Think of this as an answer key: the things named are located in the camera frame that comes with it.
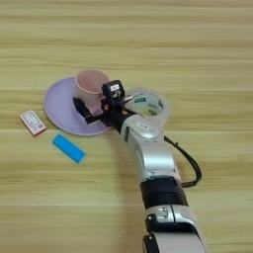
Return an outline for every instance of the red and white box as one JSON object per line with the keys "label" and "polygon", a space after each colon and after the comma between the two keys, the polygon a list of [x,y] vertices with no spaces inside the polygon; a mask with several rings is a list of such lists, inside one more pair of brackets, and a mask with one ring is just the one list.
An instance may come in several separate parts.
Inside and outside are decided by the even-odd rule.
{"label": "red and white box", "polygon": [[20,118],[33,136],[37,136],[46,130],[46,126],[33,110],[23,113]]}

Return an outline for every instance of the lavender saucer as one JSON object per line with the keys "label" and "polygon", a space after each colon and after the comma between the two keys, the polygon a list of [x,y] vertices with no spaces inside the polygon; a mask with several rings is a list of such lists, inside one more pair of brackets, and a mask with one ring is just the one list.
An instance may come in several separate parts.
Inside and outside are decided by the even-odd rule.
{"label": "lavender saucer", "polygon": [[56,82],[47,90],[43,108],[48,118],[60,129],[76,135],[96,135],[109,130],[101,122],[87,125],[74,107],[74,89],[75,78],[69,77]]}

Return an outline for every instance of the blue rectangular block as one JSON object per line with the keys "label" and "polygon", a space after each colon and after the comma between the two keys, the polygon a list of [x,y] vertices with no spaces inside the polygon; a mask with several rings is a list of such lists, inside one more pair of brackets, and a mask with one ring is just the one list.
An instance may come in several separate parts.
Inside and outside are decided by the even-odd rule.
{"label": "blue rectangular block", "polygon": [[79,147],[74,145],[61,134],[59,134],[52,143],[76,163],[79,163],[85,156],[85,153]]}

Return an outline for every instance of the black cable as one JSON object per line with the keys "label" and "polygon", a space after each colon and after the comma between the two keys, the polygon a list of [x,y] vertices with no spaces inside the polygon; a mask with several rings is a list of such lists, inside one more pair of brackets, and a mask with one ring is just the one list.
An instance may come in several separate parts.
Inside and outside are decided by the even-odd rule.
{"label": "black cable", "polygon": [[192,165],[192,167],[195,171],[196,179],[194,181],[184,182],[184,183],[182,183],[182,186],[184,188],[189,188],[189,187],[196,186],[202,180],[202,170],[201,170],[199,164],[197,163],[197,161],[186,150],[184,150],[182,147],[180,147],[178,142],[174,142],[173,140],[171,140],[167,136],[164,136],[164,141],[170,143],[180,153],[182,153],[185,156],[185,158],[189,161],[189,163]]}

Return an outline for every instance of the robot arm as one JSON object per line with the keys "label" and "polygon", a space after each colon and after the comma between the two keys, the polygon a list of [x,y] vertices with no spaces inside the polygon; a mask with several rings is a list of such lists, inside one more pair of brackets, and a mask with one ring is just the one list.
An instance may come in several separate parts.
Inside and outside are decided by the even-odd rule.
{"label": "robot arm", "polygon": [[99,117],[94,118],[80,99],[73,102],[87,123],[100,120],[114,127],[132,152],[146,213],[144,252],[208,253],[163,130],[124,107],[125,91],[119,80],[104,84],[103,93],[104,114]]}

